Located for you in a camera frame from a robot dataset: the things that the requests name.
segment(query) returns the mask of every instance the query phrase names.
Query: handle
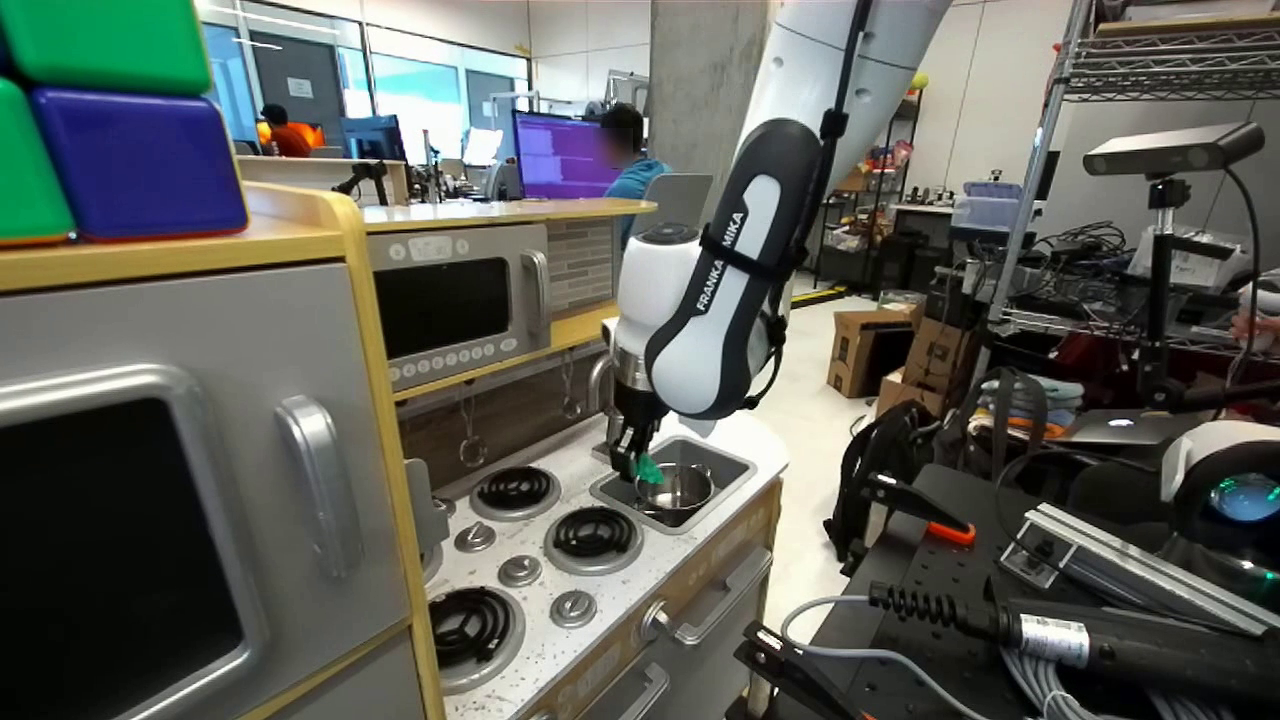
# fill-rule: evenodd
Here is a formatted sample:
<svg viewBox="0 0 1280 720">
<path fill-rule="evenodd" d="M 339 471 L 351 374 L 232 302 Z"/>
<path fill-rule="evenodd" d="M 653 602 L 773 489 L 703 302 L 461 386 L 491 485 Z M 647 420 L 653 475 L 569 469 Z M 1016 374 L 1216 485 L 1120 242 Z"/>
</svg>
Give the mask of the handle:
<svg viewBox="0 0 1280 720">
<path fill-rule="evenodd" d="M 547 307 L 547 292 L 550 292 L 550 269 L 547 269 L 547 254 L 527 254 L 523 256 L 523 276 L 531 282 L 531 326 L 527 326 L 527 350 L 547 350 L 550 335 L 550 307 Z"/>
<path fill-rule="evenodd" d="M 320 564 L 327 575 L 351 575 L 361 557 L 361 522 L 351 485 L 344 475 L 336 425 L 327 408 L 306 398 L 286 398 L 277 418 L 283 420 L 306 480 Z"/>
<path fill-rule="evenodd" d="M 656 700 L 663 700 L 671 690 L 671 672 L 663 672 L 660 663 L 645 663 L 645 691 L 618 712 L 618 720 L 645 720 Z"/>
<path fill-rule="evenodd" d="M 703 593 L 699 602 L 690 602 L 688 617 L 675 626 L 660 604 L 653 607 L 653 627 L 667 642 L 675 642 L 679 649 L 699 649 L 708 635 L 716 635 L 716 627 L 724 626 L 731 602 L 740 593 L 750 593 L 750 584 L 765 581 L 773 557 L 769 549 L 750 549 L 729 575 L 721 575 L 710 584 L 710 593 Z"/>
<path fill-rule="evenodd" d="M 408 502 L 414 517 L 414 543 L 433 557 L 446 542 L 446 512 L 434 503 L 428 459 L 404 459 Z"/>
</svg>

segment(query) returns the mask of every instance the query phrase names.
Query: oven window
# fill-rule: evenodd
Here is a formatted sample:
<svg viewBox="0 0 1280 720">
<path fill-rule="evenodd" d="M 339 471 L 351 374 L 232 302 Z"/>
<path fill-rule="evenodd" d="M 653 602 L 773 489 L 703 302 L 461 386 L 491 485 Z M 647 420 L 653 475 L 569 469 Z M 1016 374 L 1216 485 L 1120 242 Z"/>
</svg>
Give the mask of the oven window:
<svg viewBox="0 0 1280 720">
<path fill-rule="evenodd" d="M 511 329 L 507 261 L 376 272 L 388 355 L 414 355 Z"/>
<path fill-rule="evenodd" d="M 0 717 L 117 717 L 245 627 L 159 399 L 0 428 Z"/>
</svg>

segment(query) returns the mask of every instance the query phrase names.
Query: toy stove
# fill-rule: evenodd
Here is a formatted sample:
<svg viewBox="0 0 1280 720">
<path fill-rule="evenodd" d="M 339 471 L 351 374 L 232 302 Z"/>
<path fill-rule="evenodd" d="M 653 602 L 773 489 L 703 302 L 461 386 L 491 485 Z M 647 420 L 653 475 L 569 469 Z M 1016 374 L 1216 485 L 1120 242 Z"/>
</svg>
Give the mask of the toy stove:
<svg viewBox="0 0 1280 720">
<path fill-rule="evenodd" d="M 444 491 L 452 517 L 428 602 L 446 717 L 531 717 L 547 691 L 586 700 L 627 670 L 616 635 L 637 627 L 675 564 L 729 522 L 724 510 L 716 522 L 663 530 L 603 491 L 616 471 L 593 457 L 600 428 L 569 428 Z"/>
</svg>

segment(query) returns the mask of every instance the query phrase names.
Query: green cube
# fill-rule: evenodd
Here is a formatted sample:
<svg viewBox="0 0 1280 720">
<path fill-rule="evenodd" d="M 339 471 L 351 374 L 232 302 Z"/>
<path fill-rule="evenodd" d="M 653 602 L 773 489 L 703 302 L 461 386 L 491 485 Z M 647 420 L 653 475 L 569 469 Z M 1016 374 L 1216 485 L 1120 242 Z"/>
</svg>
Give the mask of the green cube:
<svg viewBox="0 0 1280 720">
<path fill-rule="evenodd" d="M 0 0 L 0 54 L 44 87 L 207 91 L 191 0 Z"/>
<path fill-rule="evenodd" d="M 70 209 L 47 165 L 29 95 L 0 77 L 0 246 L 47 246 L 70 234 Z"/>
</svg>

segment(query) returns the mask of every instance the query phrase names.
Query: floor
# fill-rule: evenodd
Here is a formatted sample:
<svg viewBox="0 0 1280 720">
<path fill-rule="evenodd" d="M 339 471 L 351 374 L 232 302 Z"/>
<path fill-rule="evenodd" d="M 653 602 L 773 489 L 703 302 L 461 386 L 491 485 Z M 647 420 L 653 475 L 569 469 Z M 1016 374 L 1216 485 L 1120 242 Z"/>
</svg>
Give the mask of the floor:
<svg viewBox="0 0 1280 720">
<path fill-rule="evenodd" d="M 791 311 L 788 355 L 776 387 L 758 403 L 758 418 L 791 450 L 791 469 L 782 471 L 782 517 L 776 531 L 773 590 L 765 604 L 765 626 L 779 621 L 815 596 L 836 596 L 849 575 L 832 557 L 825 522 L 836 503 L 839 457 L 851 428 L 871 412 L 871 399 L 849 399 L 828 387 L 832 355 L 832 311 L 871 307 L 871 302 L 832 302 Z M 791 635 L 809 642 L 818 626 L 818 612 L 794 621 Z"/>
</svg>

